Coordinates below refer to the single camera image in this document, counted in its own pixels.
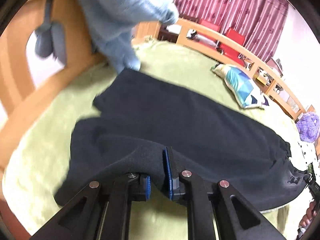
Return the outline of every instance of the green bed sheet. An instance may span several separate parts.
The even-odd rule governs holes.
[[[291,143],[293,157],[301,154],[294,143],[299,140],[294,122],[271,100],[266,110],[241,109],[224,81],[210,71],[214,60],[172,43],[153,40],[138,46],[136,51],[142,61],[141,72],[196,91],[263,123]],[[30,234],[60,209],[53,194],[68,172],[73,127],[79,119],[99,116],[92,100],[115,77],[114,70],[101,63],[73,80],[13,153],[5,171],[3,192],[11,210]],[[285,207],[265,216],[284,232],[288,212]],[[170,202],[153,187],[149,202],[132,206],[129,238],[187,239],[186,209]]]

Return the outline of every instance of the metal bolt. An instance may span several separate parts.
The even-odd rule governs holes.
[[[89,183],[89,186],[90,186],[90,188],[99,187],[99,182],[97,182],[97,181],[91,181],[91,182]]]
[[[137,174],[135,174],[135,173],[127,173],[127,176],[129,178],[135,178],[135,177],[137,177]]]
[[[183,177],[187,177],[187,178],[191,177],[192,175],[191,171],[183,171],[181,174]]]
[[[226,180],[220,181],[219,184],[220,184],[221,187],[229,187],[229,185],[230,185],[229,182],[227,182]]]

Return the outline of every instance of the human hand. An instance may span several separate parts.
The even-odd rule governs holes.
[[[306,211],[306,214],[301,219],[299,225],[305,227],[306,225],[310,224],[311,219],[317,215],[316,211],[312,211],[316,206],[316,201],[310,202],[309,208]]]

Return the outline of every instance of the curtain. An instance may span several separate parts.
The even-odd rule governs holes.
[[[181,14],[233,28],[245,36],[244,47],[263,61],[276,51],[288,13],[287,0],[174,0]]]

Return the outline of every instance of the blue and white pillow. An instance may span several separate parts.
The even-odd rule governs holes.
[[[269,105],[267,97],[241,69],[232,65],[220,64],[212,67],[211,70],[224,79],[242,108],[265,108]]]

